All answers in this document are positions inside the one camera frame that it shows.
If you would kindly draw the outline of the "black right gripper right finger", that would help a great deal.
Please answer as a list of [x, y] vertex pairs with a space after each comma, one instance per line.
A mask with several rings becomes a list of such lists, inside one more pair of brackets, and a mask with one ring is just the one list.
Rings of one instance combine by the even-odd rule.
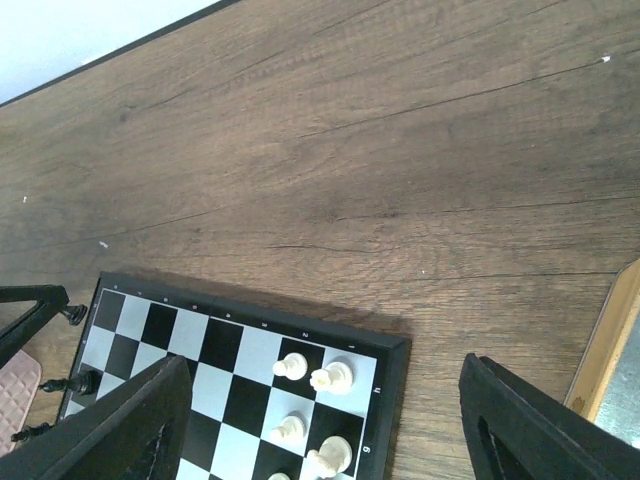
[[477, 479], [637, 479], [639, 450], [486, 356], [465, 356], [464, 436]]

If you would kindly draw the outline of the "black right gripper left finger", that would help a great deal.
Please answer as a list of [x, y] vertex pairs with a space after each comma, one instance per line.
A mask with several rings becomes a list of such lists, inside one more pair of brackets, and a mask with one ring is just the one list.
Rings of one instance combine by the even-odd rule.
[[192, 400], [168, 356], [1, 458], [3, 479], [174, 479]]

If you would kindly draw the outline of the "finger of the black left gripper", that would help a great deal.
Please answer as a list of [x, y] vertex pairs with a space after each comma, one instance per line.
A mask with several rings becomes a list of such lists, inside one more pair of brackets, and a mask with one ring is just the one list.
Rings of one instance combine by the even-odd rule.
[[4, 367], [55, 315], [69, 297], [60, 285], [2, 286], [1, 303], [33, 302], [29, 310], [1, 329], [0, 363]]

